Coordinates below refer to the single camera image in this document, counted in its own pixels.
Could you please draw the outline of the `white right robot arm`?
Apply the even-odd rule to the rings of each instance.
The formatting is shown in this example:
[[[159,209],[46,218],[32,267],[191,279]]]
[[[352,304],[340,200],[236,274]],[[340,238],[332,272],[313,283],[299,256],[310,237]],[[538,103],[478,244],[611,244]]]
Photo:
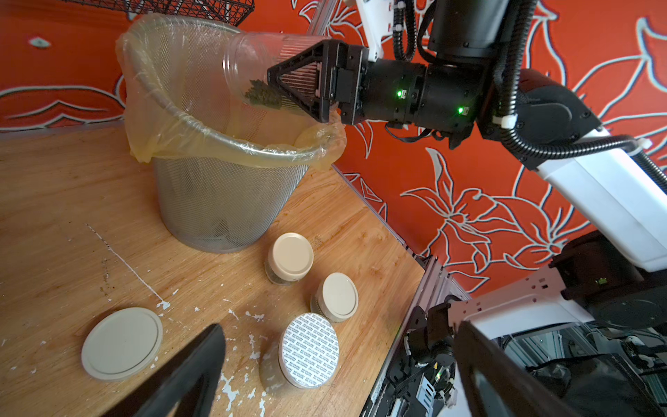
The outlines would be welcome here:
[[[379,120],[459,146],[501,144],[595,231],[550,258],[557,297],[613,328],[666,321],[666,176],[644,142],[609,134],[566,86],[523,65],[533,1],[394,4],[394,58],[319,41],[267,71],[271,90],[325,123]]]

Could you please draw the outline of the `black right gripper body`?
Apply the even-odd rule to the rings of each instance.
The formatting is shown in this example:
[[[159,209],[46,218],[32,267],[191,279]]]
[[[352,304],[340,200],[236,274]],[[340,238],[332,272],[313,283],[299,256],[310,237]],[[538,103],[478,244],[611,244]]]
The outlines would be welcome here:
[[[324,121],[338,104],[341,122],[361,121],[361,82],[368,67],[368,48],[342,41],[324,41],[322,57],[322,107]]]

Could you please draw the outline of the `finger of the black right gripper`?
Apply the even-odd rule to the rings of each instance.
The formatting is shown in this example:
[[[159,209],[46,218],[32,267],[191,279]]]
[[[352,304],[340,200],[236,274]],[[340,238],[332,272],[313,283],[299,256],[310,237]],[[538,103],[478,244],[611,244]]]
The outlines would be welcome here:
[[[318,123],[324,121],[322,107],[322,57],[326,38],[279,38],[277,52],[267,69],[267,83],[283,97],[288,107],[297,108]]]

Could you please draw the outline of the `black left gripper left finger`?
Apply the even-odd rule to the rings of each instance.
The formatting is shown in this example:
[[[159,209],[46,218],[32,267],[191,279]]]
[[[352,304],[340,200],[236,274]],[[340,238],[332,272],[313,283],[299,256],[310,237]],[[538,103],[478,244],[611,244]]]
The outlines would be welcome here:
[[[226,356],[220,324],[203,330],[106,416],[208,416]]]

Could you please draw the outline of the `beige jar lid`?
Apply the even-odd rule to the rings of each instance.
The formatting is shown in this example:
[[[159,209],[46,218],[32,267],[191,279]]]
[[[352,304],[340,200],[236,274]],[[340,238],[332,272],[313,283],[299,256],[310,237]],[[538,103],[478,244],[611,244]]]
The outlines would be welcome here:
[[[160,317],[149,309],[127,308],[97,323],[86,337],[81,361],[91,377],[119,382],[151,364],[163,341]]]

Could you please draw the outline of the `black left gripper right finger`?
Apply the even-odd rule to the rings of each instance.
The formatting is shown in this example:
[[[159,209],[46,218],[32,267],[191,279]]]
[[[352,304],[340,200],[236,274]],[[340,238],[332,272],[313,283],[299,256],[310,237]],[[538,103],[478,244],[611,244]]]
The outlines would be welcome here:
[[[577,414],[468,321],[460,324],[453,352],[473,416]]]

